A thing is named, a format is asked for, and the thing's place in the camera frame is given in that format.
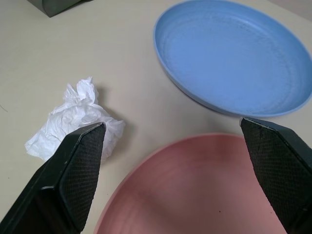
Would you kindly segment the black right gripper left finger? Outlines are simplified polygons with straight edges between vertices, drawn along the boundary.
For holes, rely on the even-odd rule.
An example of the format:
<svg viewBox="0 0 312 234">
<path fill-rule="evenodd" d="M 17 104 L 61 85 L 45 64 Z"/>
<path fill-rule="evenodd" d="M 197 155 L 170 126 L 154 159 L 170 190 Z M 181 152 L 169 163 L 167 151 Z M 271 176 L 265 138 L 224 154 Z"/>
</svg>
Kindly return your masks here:
<svg viewBox="0 0 312 234">
<path fill-rule="evenodd" d="M 2 234 L 79 234 L 98 183 L 104 123 L 68 134 L 0 223 Z"/>
</svg>

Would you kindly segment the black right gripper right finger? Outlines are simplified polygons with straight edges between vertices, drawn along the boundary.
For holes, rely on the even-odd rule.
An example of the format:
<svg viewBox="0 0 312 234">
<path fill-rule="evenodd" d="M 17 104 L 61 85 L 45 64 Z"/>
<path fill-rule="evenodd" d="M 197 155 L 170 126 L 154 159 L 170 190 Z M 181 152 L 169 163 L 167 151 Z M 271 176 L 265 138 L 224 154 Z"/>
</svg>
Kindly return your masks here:
<svg viewBox="0 0 312 234">
<path fill-rule="evenodd" d="M 255 176 L 289 234 L 312 232 L 312 150 L 290 128 L 240 120 Z"/>
</svg>

